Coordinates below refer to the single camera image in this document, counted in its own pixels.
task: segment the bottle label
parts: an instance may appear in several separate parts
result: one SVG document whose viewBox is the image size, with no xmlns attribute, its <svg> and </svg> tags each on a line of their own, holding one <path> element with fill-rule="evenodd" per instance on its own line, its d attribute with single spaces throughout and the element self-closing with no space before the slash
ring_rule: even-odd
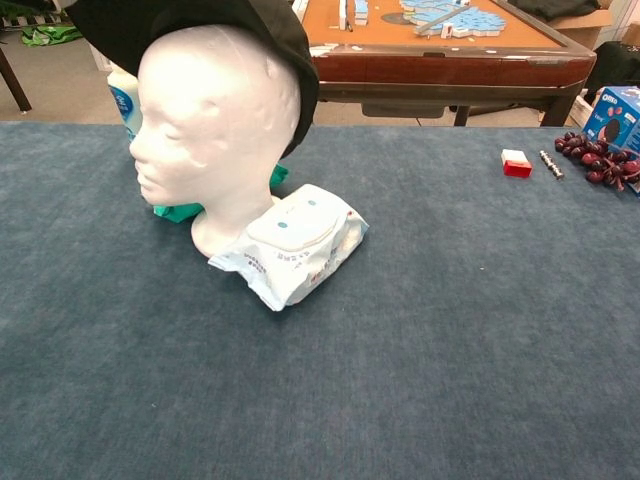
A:
<svg viewBox="0 0 640 480">
<path fill-rule="evenodd" d="M 128 121 L 129 117 L 133 115 L 133 101 L 131 97 L 127 95 L 125 92 L 116 87 L 109 87 L 111 89 L 111 94 L 113 98 L 116 100 L 116 105 L 118 106 L 118 110 L 120 110 L 120 115 L 124 121 Z"/>
</svg>

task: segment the black hat brim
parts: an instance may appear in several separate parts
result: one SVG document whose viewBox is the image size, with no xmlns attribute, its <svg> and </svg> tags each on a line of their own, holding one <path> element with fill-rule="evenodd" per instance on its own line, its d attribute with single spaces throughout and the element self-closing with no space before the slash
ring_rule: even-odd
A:
<svg viewBox="0 0 640 480">
<path fill-rule="evenodd" d="M 211 24 L 250 31 L 298 75 L 300 120 L 283 157 L 302 142 L 313 122 L 318 75 L 307 35 L 286 0 L 80 0 L 66 11 L 91 45 L 135 76 L 146 49 L 167 33 Z"/>
</svg>

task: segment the oreo box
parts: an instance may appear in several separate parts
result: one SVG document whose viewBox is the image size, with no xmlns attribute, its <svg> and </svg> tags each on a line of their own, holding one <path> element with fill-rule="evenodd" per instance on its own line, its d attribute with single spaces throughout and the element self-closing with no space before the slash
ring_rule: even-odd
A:
<svg viewBox="0 0 640 480">
<path fill-rule="evenodd" d="M 604 140 L 612 150 L 640 153 L 640 89 L 606 87 L 583 132 L 589 140 Z M 629 186 L 640 196 L 640 182 Z"/>
</svg>

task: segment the grapes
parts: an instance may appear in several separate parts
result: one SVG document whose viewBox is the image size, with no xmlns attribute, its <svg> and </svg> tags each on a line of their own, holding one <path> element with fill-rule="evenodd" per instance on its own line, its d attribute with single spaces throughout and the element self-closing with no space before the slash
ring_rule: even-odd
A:
<svg viewBox="0 0 640 480">
<path fill-rule="evenodd" d="M 622 170 L 625 175 L 633 175 L 640 173 L 640 160 L 631 160 L 622 164 Z"/>
<path fill-rule="evenodd" d="M 596 155 L 595 153 L 585 153 L 582 158 L 580 159 L 580 162 L 585 166 L 585 167 L 590 167 L 592 163 L 594 162 L 602 162 L 602 157 L 599 155 Z"/>
<path fill-rule="evenodd" d="M 605 164 L 602 160 L 594 160 L 589 168 L 592 172 L 602 172 L 604 170 Z"/>
<path fill-rule="evenodd" d="M 612 155 L 611 161 L 613 163 L 622 163 L 626 162 L 628 159 L 629 157 L 624 152 L 617 152 Z"/>
<path fill-rule="evenodd" d="M 565 157 L 579 159 L 589 170 L 585 177 L 591 183 L 604 183 L 623 191 L 625 182 L 640 182 L 640 153 L 616 146 L 609 150 L 605 140 L 589 140 L 584 132 L 566 132 L 554 140 L 554 146 Z"/>
<path fill-rule="evenodd" d="M 585 153 L 587 153 L 587 149 L 584 147 L 576 147 L 571 150 L 571 156 L 573 158 L 582 158 Z"/>
<path fill-rule="evenodd" d="M 602 172 L 589 172 L 587 173 L 586 178 L 591 183 L 602 183 L 602 180 L 604 180 L 604 175 Z"/>
<path fill-rule="evenodd" d="M 582 146 L 582 139 L 580 137 L 573 137 L 570 140 L 567 140 L 565 144 L 567 147 L 576 148 Z"/>
</svg>

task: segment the chair leg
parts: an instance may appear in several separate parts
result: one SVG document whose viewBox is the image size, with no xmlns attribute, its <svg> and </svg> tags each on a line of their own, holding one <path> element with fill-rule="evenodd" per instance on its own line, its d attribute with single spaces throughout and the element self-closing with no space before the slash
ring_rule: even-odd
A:
<svg viewBox="0 0 640 480">
<path fill-rule="evenodd" d="M 453 122 L 454 127 L 464 127 L 467 124 L 469 118 L 470 107 L 466 105 L 458 105 L 456 109 L 456 118 Z"/>
<path fill-rule="evenodd" d="M 13 73 L 13 69 L 11 68 L 11 65 L 9 65 L 9 60 L 7 60 L 2 49 L 0 49 L 0 73 L 4 78 L 4 81 L 7 82 L 7 86 L 18 104 L 18 108 L 23 112 L 31 110 L 29 99 L 24 94 L 24 90 L 22 90 L 20 82 L 18 82 L 15 73 Z"/>
</svg>

